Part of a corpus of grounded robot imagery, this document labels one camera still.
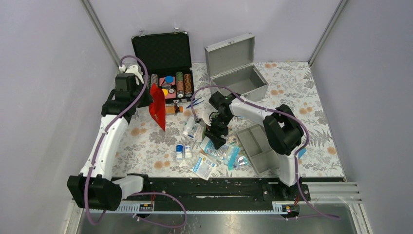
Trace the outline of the blue white wipes pack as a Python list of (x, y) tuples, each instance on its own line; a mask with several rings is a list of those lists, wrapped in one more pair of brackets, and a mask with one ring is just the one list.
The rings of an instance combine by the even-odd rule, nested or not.
[(236, 145), (224, 144), (219, 149), (214, 147), (211, 139), (205, 137), (200, 144), (201, 149), (214, 159), (223, 162), (229, 170), (233, 169), (240, 148)]

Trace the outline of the red first aid pouch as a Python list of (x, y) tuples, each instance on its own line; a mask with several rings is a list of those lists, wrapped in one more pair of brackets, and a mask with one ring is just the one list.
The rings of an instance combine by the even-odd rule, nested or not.
[(150, 88), (150, 94), (152, 96), (153, 103), (149, 105), (149, 113), (152, 119), (159, 125), (159, 127), (163, 131), (165, 131), (166, 103), (164, 92), (156, 84), (152, 84)]

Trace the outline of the blue plastic tweezers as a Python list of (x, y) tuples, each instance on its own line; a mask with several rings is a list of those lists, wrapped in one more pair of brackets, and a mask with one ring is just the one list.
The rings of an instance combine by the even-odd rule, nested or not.
[(204, 100), (203, 100), (201, 97), (198, 98), (198, 99), (195, 99), (192, 104), (190, 104), (189, 106), (187, 106), (187, 109), (190, 108), (190, 107), (192, 107), (192, 106), (199, 105), (199, 104), (201, 104), (202, 102), (204, 102)]

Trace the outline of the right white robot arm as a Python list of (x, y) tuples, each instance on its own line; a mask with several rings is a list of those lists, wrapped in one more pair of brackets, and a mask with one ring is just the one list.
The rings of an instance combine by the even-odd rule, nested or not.
[(205, 136), (214, 148), (218, 150), (226, 144), (224, 136), (228, 134), (228, 124), (234, 117), (244, 117), (262, 126), (269, 146), (281, 156), (280, 181), (283, 185), (279, 188), (280, 196), (287, 201), (293, 200), (299, 194), (296, 183), (300, 176), (291, 154), (301, 144), (304, 130), (290, 107), (283, 104), (271, 110), (236, 94), (224, 96), (220, 92), (213, 93), (209, 103), (217, 113), (210, 118)]

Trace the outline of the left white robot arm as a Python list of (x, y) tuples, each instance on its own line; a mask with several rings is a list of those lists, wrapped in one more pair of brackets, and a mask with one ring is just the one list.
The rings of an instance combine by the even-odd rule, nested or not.
[(140, 107), (152, 103), (141, 75), (117, 74), (115, 88), (102, 105), (100, 127), (90, 156), (79, 175), (71, 175), (67, 187), (80, 208), (115, 211), (121, 200), (134, 195), (146, 200), (150, 185), (138, 174), (112, 180), (112, 168), (120, 140)]

